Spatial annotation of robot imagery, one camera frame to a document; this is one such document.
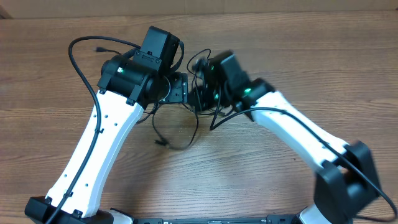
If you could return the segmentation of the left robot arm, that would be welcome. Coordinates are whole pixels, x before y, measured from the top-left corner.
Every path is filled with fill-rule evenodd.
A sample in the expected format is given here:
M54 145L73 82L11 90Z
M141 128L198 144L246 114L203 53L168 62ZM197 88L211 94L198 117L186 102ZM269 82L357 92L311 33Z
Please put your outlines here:
M187 101L187 75L178 68L183 42L150 27L142 45L116 54L101 67L90 120L69 160L46 195L31 197L25 214L35 223L133 223L132 216L101 210L109 172L148 105Z

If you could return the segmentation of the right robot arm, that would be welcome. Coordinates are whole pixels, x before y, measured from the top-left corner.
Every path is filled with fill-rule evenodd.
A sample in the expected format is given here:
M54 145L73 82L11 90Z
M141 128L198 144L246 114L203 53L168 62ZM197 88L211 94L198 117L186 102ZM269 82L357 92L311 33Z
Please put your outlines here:
M349 144L333 136L295 109L270 83L250 79L234 52L188 63L195 85L188 102L205 111L232 107L236 116L272 131L315 173L314 204L302 210L299 223L352 223L359 212L381 194L368 146Z

